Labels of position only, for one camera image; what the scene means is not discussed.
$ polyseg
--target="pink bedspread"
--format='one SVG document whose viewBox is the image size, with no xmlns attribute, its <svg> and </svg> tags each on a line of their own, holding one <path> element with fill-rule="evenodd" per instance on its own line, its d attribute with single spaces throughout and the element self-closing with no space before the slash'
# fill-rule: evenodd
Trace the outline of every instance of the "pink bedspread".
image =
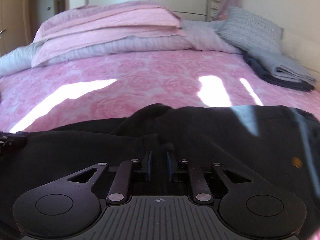
<svg viewBox="0 0 320 240">
<path fill-rule="evenodd" d="M 0 130 L 40 131 L 127 117 L 163 103 L 285 105 L 320 118 L 320 93 L 260 80 L 240 55 L 214 51 L 135 52 L 29 69 L 0 81 Z"/>
</svg>

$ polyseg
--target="folded blanket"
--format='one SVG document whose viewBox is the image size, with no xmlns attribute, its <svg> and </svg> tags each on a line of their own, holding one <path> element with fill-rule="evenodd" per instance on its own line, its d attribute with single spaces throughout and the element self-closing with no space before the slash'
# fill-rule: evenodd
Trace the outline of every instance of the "folded blanket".
<svg viewBox="0 0 320 240">
<path fill-rule="evenodd" d="M 181 17 L 153 1 L 85 6 L 57 14 L 40 26 L 34 41 L 111 27 L 167 26 L 179 28 Z"/>
<path fill-rule="evenodd" d="M 309 71 L 291 58 L 258 48 L 250 49 L 248 54 L 275 78 L 290 82 L 305 81 L 311 85 L 316 84 L 316 79 Z"/>
<path fill-rule="evenodd" d="M 254 73 L 267 83 L 284 87 L 284 88 L 300 90 L 300 91 L 311 91 L 315 89 L 313 85 L 305 81 L 291 82 L 291 81 L 281 80 L 272 76 L 268 71 L 265 70 L 265 68 L 255 58 L 252 58 L 248 54 L 248 52 L 244 53 L 244 60 L 252 68 Z"/>
<path fill-rule="evenodd" d="M 83 33 L 74 33 L 46 41 L 33 57 L 32 67 L 43 65 L 50 59 L 74 50 L 83 49 L 98 44 L 104 44 L 106 42 L 118 41 L 127 37 L 135 36 L 140 38 L 155 38 L 170 37 L 174 35 L 184 36 L 184 32 L 177 28 L 137 26 L 106 28 Z"/>
</svg>

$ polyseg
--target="pink blanket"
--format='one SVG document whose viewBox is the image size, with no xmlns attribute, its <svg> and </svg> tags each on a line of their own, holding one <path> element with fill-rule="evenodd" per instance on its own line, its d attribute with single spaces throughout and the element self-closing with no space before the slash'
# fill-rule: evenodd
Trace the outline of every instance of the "pink blanket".
<svg viewBox="0 0 320 240">
<path fill-rule="evenodd" d="M 64 11 L 42 23 L 34 42 L 102 27 L 130 25 L 179 27 L 180 20 L 180 16 L 153 1 L 129 1 L 103 7 L 84 6 Z"/>
<path fill-rule="evenodd" d="M 176 14 L 149 1 L 67 11 L 41 25 L 34 42 L 45 43 L 32 59 L 32 67 L 72 50 L 126 37 L 185 36 L 180 24 L 181 18 Z"/>
<path fill-rule="evenodd" d="M 0 80 L 0 130 L 49 130 L 172 107 L 285 105 L 320 118 L 320 93 L 260 80 L 240 55 L 214 51 L 114 54 L 29 69 Z"/>
</svg>

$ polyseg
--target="gray pillow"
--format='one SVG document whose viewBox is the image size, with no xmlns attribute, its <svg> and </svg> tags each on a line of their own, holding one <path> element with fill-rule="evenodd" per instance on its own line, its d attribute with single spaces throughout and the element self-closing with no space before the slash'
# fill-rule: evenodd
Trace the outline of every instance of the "gray pillow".
<svg viewBox="0 0 320 240">
<path fill-rule="evenodd" d="M 19 47 L 0 57 L 0 76 L 11 75 L 18 71 L 31 68 L 31 61 L 43 42 L 31 43 Z"/>
<path fill-rule="evenodd" d="M 245 51 L 253 48 L 281 54 L 281 28 L 238 7 L 229 7 L 228 19 L 218 31 L 221 38 Z"/>
</svg>

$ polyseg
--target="dark blue folded cloth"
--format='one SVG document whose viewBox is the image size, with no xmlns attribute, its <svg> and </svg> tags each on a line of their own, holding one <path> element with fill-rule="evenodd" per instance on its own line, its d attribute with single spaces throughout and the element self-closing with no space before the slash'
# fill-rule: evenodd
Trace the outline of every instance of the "dark blue folded cloth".
<svg viewBox="0 0 320 240">
<path fill-rule="evenodd" d="M 290 82 L 286 80 L 281 80 L 272 76 L 265 68 L 254 58 L 252 58 L 247 52 L 243 54 L 243 58 L 245 62 L 252 68 L 255 74 L 261 78 L 263 81 L 268 82 L 270 84 L 284 87 L 284 88 L 291 88 L 300 91 L 311 91 L 315 89 L 315 87 L 305 81 L 302 82 Z"/>
</svg>

